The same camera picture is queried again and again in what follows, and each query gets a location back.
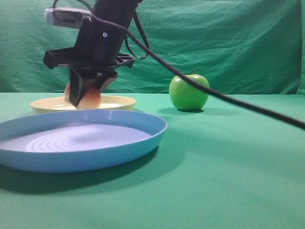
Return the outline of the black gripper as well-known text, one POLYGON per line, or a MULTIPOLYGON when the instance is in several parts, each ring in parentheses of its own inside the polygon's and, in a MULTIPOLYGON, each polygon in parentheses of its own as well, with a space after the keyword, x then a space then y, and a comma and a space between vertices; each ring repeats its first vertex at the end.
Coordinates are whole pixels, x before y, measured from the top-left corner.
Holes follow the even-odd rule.
POLYGON ((117 79, 115 69, 133 66, 133 57, 119 53, 124 37, 118 29, 84 16, 73 47, 45 52, 43 63, 49 69, 69 67, 72 105, 77 106, 91 89, 104 91, 117 79))

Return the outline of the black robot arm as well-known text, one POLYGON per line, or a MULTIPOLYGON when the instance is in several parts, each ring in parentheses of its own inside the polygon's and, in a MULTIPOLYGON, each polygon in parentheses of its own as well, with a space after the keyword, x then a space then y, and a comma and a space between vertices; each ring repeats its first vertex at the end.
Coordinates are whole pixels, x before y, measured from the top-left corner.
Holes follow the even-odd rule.
POLYGON ((111 23, 127 29, 132 20, 138 22, 138 4, 138 0, 98 0, 92 11, 56 6, 46 9, 48 24, 79 30, 73 47, 48 50, 43 58, 50 69, 69 68, 72 105, 77 106, 93 87, 104 90, 117 78, 117 68, 133 66, 135 59, 120 53, 126 32, 111 23))

